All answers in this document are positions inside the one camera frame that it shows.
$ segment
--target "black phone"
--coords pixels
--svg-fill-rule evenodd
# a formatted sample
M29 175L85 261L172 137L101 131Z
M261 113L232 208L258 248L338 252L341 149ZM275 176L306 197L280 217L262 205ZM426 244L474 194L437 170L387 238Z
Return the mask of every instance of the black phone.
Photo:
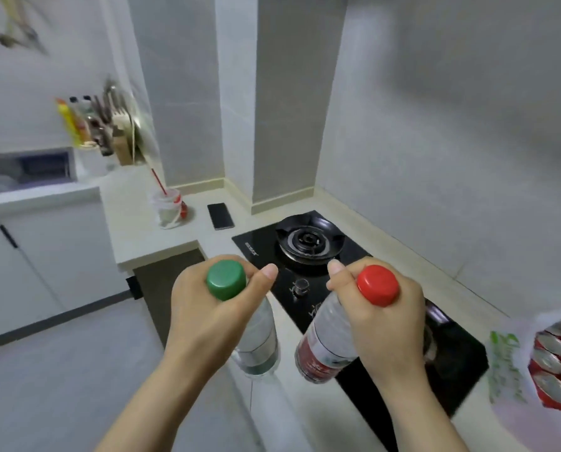
M232 217L228 212L228 208L226 207L226 203L208 204L207 209L209 211L211 223L214 224L214 229L224 230L235 226L234 222L232 222Z

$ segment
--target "forearm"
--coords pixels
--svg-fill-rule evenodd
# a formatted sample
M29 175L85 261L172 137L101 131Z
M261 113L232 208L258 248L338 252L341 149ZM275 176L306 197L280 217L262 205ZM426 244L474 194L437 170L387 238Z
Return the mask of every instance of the forearm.
M96 452L171 450L176 431L203 388L190 365L163 360L132 397Z
M468 452L424 372L380 391L391 414L400 452Z

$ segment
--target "bottle cap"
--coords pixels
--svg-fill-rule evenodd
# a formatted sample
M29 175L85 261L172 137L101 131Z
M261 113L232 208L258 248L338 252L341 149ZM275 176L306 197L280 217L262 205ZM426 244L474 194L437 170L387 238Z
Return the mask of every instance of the bottle cap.
M220 260L209 268L206 279L209 293L221 301L234 298L247 285L243 266L235 260Z
M358 275L356 283L362 295L375 306L389 306L400 294L396 276L384 266L367 266Z

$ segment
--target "black cabinet handle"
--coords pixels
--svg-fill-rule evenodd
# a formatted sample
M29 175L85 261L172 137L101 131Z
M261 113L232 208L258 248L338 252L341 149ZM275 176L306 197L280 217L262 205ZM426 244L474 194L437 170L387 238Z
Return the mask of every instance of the black cabinet handle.
M7 239L7 241L9 243L11 243L11 246L13 246L13 248L15 249L19 249L19 246L17 245L17 243L15 242L15 240L13 239L13 236L11 236L11 233L9 233L9 231L6 229L6 227L4 225L0 225L0 231L2 232L2 234L5 236L5 238Z

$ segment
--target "white cabinet door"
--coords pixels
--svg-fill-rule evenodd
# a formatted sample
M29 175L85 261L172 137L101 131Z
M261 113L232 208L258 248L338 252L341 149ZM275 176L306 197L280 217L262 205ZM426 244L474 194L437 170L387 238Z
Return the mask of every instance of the white cabinet door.
M2 219L67 310L124 292L100 200L42 208Z
M23 254L0 231L0 334L61 312Z

